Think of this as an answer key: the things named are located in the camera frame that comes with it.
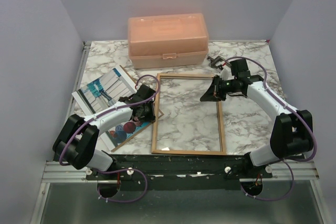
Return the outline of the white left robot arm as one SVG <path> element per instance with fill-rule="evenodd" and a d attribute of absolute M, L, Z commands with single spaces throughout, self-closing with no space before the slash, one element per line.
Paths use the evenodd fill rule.
<path fill-rule="evenodd" d="M 135 94 L 121 97 L 113 106 L 90 116 L 71 115 L 65 122 L 53 145 L 61 166 L 84 167 L 98 170 L 104 179 L 116 175 L 113 158 L 97 150 L 98 137 L 121 123 L 137 119 L 154 122 L 154 98 L 157 91 L 141 85 Z"/>

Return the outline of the photo print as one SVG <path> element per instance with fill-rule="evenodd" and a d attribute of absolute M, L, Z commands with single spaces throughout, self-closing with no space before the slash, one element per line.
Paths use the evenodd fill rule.
<path fill-rule="evenodd" d="M 103 74 L 72 93 L 85 115 L 99 113 L 113 106 L 120 97 L 129 97 L 140 88 L 128 73 L 120 66 Z M 109 151 L 116 151 L 135 137 L 152 122 L 135 122 L 128 120 L 117 123 L 100 135 Z"/>

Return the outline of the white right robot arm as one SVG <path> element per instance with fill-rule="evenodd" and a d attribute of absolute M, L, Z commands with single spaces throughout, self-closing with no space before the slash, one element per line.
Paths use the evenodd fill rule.
<path fill-rule="evenodd" d="M 271 91 L 259 75 L 231 80 L 215 76 L 200 101 L 225 101 L 228 94 L 239 92 L 257 103 L 274 122 L 269 143 L 246 155 L 248 161 L 241 165 L 246 177 L 255 177 L 263 165 L 313 149 L 311 113 L 288 105 Z"/>

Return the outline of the blue wooden picture frame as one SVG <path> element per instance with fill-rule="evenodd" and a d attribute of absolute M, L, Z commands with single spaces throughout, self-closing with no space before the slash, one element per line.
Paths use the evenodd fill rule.
<path fill-rule="evenodd" d="M 211 80 L 212 74 L 178 74 L 178 73 L 158 73 L 157 74 L 158 84 L 161 83 L 161 79 L 181 79 L 181 80 Z M 192 151 L 192 150 L 160 150 L 157 149 L 157 139 L 158 139 L 158 125 L 159 125 L 159 108 L 160 108 L 160 91 L 159 88 L 156 89 L 157 94 L 155 95 L 155 108 L 154 112 L 156 115 L 156 121 L 153 123 L 152 132 L 152 144 L 151 153 L 152 154 L 171 154 L 171 155 L 226 155 L 226 141 L 225 141 L 225 128 L 223 120 L 223 109 L 221 102 L 216 102 L 217 109 L 217 122 L 219 131 L 219 146 L 220 151 Z"/>

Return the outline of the clear acrylic frame pane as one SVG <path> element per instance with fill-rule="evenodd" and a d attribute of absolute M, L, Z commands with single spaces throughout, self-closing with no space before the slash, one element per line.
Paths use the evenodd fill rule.
<path fill-rule="evenodd" d="M 157 149 L 220 151 L 216 102 L 201 102 L 211 80 L 161 79 Z"/>

